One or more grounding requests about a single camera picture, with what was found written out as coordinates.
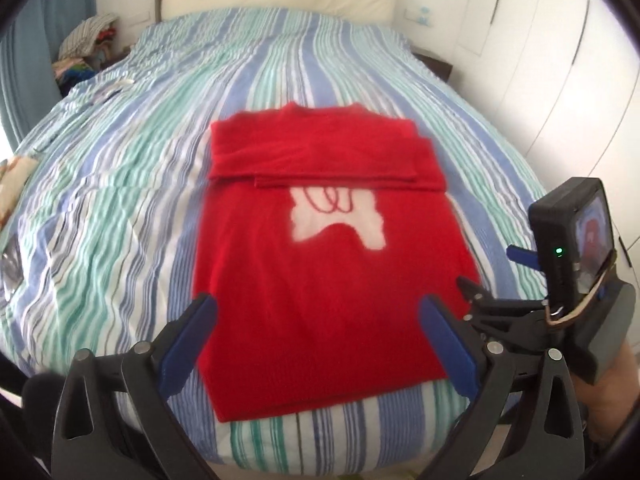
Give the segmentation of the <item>person's right hand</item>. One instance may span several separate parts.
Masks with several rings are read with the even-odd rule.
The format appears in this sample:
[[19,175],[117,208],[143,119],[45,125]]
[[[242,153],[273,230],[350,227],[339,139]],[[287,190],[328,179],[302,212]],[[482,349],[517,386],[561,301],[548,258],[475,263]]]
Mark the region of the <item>person's right hand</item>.
[[587,431],[592,442],[605,446],[623,427],[639,397],[639,371],[630,344],[624,341],[611,367],[589,385],[572,375],[577,400],[587,408]]

